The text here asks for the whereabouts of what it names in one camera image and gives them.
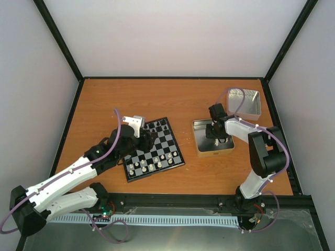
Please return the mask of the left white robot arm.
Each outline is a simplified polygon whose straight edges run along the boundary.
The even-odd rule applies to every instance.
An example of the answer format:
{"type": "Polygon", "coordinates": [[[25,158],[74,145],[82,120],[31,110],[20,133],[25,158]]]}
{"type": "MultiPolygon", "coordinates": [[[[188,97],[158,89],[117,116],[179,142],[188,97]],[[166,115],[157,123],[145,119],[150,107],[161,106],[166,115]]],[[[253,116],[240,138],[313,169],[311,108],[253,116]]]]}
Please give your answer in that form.
{"type": "Polygon", "coordinates": [[[82,208],[106,209],[109,197],[101,183],[92,183],[82,192],[70,190],[117,166],[137,150],[149,152],[157,137],[157,132],[143,128],[135,136],[133,127],[122,124],[63,171],[29,188],[15,187],[9,208],[20,234],[31,236],[50,220],[82,208]]]}

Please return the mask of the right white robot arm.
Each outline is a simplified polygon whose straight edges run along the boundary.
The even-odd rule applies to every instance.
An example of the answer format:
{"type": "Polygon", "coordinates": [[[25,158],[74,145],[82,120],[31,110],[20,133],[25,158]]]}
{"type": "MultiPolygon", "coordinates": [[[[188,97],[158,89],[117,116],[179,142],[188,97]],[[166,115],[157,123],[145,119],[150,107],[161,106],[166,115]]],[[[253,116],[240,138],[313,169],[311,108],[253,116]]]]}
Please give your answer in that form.
{"type": "Polygon", "coordinates": [[[214,139],[216,145],[227,142],[230,136],[248,143],[251,171],[236,189],[234,206],[238,211],[246,212],[266,185],[289,166],[289,153],[277,127],[265,128],[228,116],[207,124],[205,134],[206,138],[214,139]]]}

